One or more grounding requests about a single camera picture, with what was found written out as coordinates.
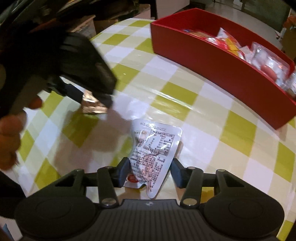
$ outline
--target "snack packet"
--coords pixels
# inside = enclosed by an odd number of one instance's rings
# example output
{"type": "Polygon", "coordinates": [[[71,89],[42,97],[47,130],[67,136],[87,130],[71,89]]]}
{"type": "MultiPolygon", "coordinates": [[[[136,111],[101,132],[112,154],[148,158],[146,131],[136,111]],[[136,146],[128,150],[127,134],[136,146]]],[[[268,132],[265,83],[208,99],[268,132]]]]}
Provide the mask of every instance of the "snack packet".
{"type": "Polygon", "coordinates": [[[216,38],[217,39],[229,39],[229,42],[232,45],[235,45],[237,48],[241,47],[239,42],[232,35],[230,35],[227,31],[225,31],[223,28],[220,28],[216,38]]]}
{"type": "Polygon", "coordinates": [[[283,85],[283,90],[285,90],[289,95],[296,100],[296,70],[290,75],[287,81],[283,85]]]}
{"type": "Polygon", "coordinates": [[[129,155],[131,173],[125,187],[147,186],[147,195],[154,198],[170,168],[182,135],[176,126],[144,119],[132,121],[133,149],[129,155]]]}
{"type": "Polygon", "coordinates": [[[191,29],[184,29],[185,32],[187,33],[190,33],[192,35],[195,35],[197,37],[200,37],[200,38],[211,38],[212,36],[204,33],[204,32],[201,32],[201,31],[193,31],[191,29]]]}
{"type": "Polygon", "coordinates": [[[99,100],[93,97],[92,93],[85,90],[81,102],[82,113],[84,114],[101,114],[107,113],[108,108],[99,100]]]}
{"type": "Polygon", "coordinates": [[[282,87],[289,73],[290,66],[275,53],[258,43],[252,43],[252,51],[254,57],[251,60],[251,64],[273,79],[278,86],[282,87]]]}
{"type": "Polygon", "coordinates": [[[243,53],[245,61],[250,64],[254,53],[250,50],[248,46],[241,47],[239,48],[239,50],[243,53]]]}

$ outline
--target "table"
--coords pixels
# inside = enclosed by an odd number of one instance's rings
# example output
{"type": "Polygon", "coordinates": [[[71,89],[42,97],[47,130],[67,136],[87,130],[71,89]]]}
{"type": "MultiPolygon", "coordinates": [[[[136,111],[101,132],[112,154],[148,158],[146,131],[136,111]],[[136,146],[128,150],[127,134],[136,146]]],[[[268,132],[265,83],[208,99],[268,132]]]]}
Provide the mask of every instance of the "table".
{"type": "MultiPolygon", "coordinates": [[[[155,55],[150,22],[128,19],[92,40],[119,79],[107,114],[82,115],[78,103],[54,92],[40,93],[41,110],[26,110],[20,165],[14,168],[25,194],[76,168],[116,166],[131,150],[131,120],[144,118],[183,129],[177,158],[184,166],[226,169],[279,201],[285,221],[278,238],[285,240],[296,218],[295,119],[274,130],[207,79],[155,55]]],[[[146,188],[116,192],[119,200],[147,198],[146,188]]],[[[182,194],[168,175],[156,199],[179,201],[182,194]]],[[[94,189],[87,195],[98,200],[94,189]]],[[[203,190],[204,199],[211,195],[203,190]]]]}

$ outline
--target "round table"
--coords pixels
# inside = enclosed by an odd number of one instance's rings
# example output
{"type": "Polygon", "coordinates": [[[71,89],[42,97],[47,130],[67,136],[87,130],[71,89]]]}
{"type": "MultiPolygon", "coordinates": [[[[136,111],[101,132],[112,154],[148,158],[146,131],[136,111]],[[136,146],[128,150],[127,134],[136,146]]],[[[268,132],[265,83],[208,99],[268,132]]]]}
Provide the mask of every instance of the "round table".
{"type": "MultiPolygon", "coordinates": [[[[127,19],[92,39],[118,78],[107,114],[83,115],[80,104],[54,92],[40,93],[41,110],[26,109],[20,165],[14,168],[25,194],[76,168],[95,172],[116,166],[131,150],[131,120],[144,118],[182,128],[177,158],[185,167],[208,173],[226,169],[275,198],[285,211],[278,235],[284,240],[296,218],[295,119],[274,130],[209,80],[155,55],[150,22],[127,19]]],[[[146,188],[116,192],[119,200],[148,198],[146,188]]],[[[168,175],[156,199],[179,201],[182,194],[168,175]]],[[[203,194],[206,200],[212,190],[205,188],[203,194]]],[[[95,188],[87,196],[98,200],[95,188]]]]}

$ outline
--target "human hand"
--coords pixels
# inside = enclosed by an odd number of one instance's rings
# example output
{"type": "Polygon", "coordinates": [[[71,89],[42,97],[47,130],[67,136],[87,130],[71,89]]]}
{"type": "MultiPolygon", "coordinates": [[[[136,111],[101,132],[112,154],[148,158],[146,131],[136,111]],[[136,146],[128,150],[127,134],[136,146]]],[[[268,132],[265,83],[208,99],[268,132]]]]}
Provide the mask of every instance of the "human hand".
{"type": "MultiPolygon", "coordinates": [[[[34,110],[41,106],[42,100],[37,96],[28,107],[34,110]]],[[[20,132],[26,125],[26,121],[25,111],[0,119],[0,169],[8,170],[18,163],[16,151],[20,147],[20,132]]]]}

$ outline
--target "red box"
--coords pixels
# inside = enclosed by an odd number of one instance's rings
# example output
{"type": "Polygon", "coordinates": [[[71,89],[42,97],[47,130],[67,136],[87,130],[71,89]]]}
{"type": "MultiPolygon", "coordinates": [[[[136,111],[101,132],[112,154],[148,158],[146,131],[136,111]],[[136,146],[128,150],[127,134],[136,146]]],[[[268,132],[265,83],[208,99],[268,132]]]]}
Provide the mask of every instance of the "red box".
{"type": "Polygon", "coordinates": [[[182,11],[151,23],[153,50],[217,84],[254,110],[274,129],[296,115],[296,102],[270,77],[244,60],[216,45],[186,33],[184,29],[216,36],[219,29],[229,32],[241,46],[257,42],[290,65],[294,62],[271,43],[226,18],[200,9],[182,11]]]}

